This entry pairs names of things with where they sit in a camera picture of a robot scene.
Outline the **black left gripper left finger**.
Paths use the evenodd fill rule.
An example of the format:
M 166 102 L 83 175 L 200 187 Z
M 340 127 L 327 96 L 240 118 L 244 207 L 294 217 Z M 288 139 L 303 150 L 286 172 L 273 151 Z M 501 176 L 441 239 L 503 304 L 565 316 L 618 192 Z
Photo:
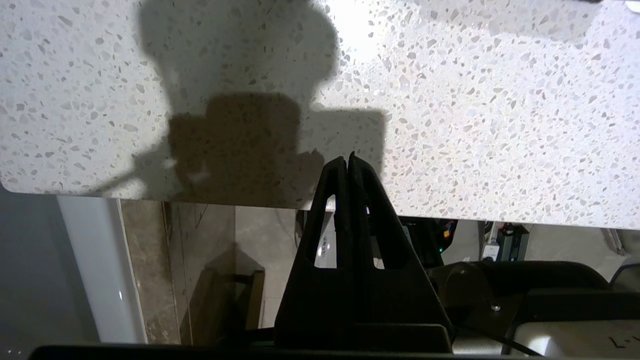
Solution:
M 322 240 L 326 205 L 334 205 L 336 267 L 315 265 Z M 354 322 L 354 240 L 348 170 L 345 158 L 323 166 L 302 228 L 294 264 L 274 325 L 274 344 L 281 349 L 344 349 Z

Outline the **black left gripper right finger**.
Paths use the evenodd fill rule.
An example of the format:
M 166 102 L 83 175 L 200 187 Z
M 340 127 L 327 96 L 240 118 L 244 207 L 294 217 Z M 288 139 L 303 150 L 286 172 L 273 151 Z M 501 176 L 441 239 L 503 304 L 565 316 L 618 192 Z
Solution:
M 450 351 L 453 325 L 368 162 L 349 157 L 356 334 L 373 351 Z

